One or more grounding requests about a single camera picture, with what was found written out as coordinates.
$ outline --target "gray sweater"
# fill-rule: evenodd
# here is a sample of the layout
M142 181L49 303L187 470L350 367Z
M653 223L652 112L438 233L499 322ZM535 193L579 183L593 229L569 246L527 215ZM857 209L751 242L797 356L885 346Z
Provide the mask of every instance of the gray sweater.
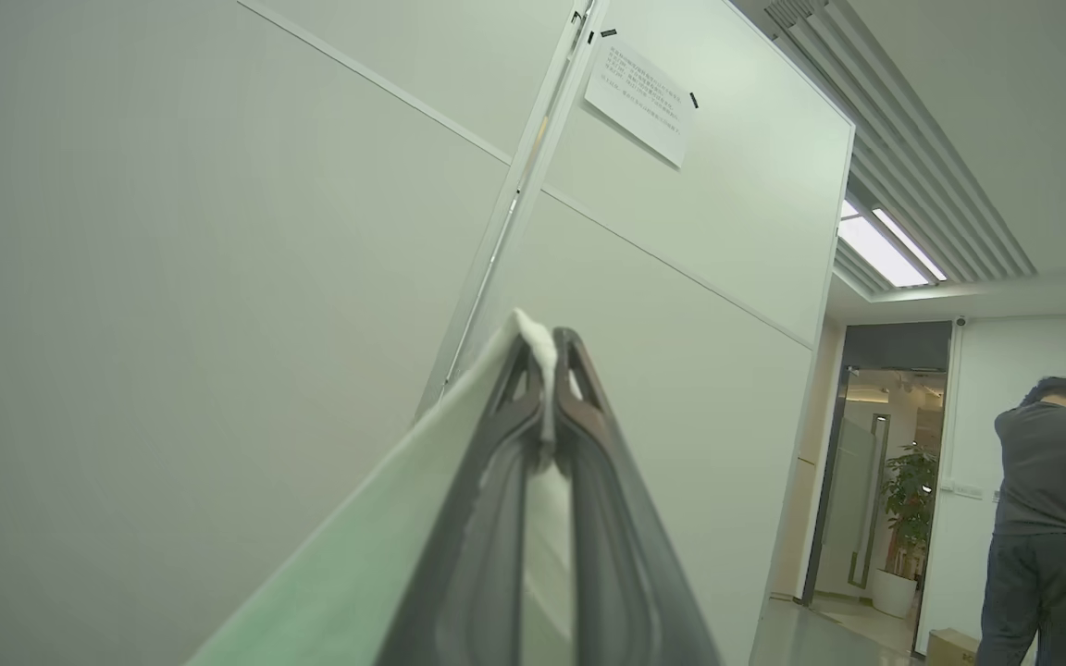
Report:
M999 415L1002 493L995 535L1066 535L1066 408L1036 403Z

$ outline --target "doorway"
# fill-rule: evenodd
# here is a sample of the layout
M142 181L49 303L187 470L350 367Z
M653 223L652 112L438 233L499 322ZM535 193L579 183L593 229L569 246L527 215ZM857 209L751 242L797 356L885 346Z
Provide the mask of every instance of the doorway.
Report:
M947 350L951 326L943 324L921 326L932 326L924 334L943 332ZM861 338L872 342L873 329L887 327L856 328L871 329ZM943 358L912 351L915 360L935 367L876 367L875 360L891 359L873 358L873 345L866 351L870 359L851 355L852 334L854 327L846 329L801 602L885 648L915 652L943 435L947 351ZM858 344L859 336L853 338Z

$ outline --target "ceiling light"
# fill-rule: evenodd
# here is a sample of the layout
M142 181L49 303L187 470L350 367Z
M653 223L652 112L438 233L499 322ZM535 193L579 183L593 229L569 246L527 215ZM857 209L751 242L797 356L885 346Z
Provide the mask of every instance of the ceiling light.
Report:
M863 216L842 220L838 224L838 235L895 287L927 283L927 278L919 274L900 250Z
M923 254L923 249L919 249L919 245L915 244L915 242L910 240L910 237L908 237L907 233L900 228L900 225L895 224L895 221L891 220L891 215L888 215L887 211L883 210L883 208L875 208L874 215L879 218L879 222L884 224L884 227L889 228L889 230L895 234L895 239L906 245L907 249L910 249L910 254L916 255L916 258L922 262L923 269L931 270L932 275L935 275L936 279L939 279L939 281L948 279L947 275L943 274L943 271L936 267L935 263L927 258L927 255Z

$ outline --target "man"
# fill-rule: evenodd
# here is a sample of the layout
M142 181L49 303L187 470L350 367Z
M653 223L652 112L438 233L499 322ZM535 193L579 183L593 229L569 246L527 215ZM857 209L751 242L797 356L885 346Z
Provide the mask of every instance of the man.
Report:
M989 547L978 666L1066 666L1066 376L999 415L1002 492Z

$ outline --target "floor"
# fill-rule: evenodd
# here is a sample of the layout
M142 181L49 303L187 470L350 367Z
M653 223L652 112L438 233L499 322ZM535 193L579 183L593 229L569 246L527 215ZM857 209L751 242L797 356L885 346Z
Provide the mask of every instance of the floor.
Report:
M817 596L812 600L812 611L829 617L842 628L862 634L884 648L908 652L912 644L915 621L904 617L893 617L875 611L874 606L844 599L826 599Z
M790 601L768 603L752 666L912 666L906 650L884 648L829 617Z

